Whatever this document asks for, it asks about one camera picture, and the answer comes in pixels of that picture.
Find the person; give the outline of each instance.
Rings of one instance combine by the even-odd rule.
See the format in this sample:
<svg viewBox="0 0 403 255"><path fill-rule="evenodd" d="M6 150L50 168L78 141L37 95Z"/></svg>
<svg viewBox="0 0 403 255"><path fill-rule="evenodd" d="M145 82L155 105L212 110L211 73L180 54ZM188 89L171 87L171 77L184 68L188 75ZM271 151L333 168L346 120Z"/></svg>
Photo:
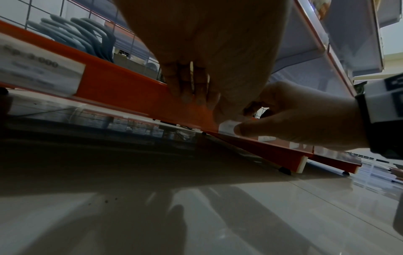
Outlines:
<svg viewBox="0 0 403 255"><path fill-rule="evenodd" d="M291 0L115 0L129 26L158 59L170 92L213 110L219 124L257 107L270 109L234 132L275 136L333 150L371 147L388 158L402 153L402 108L374 113L369 96L339 98L290 82L266 85L291 9ZM191 87L193 64L194 91ZM397 101L403 100L403 88Z"/></svg>

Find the white price label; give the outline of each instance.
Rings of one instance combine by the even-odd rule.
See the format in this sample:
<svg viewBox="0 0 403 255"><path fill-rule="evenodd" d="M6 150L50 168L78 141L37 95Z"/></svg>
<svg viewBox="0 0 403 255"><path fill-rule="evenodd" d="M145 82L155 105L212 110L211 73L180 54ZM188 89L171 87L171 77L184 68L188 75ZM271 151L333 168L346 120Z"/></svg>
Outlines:
<svg viewBox="0 0 403 255"><path fill-rule="evenodd" d="M84 69L82 63L0 33L0 82L70 96Z"/></svg>

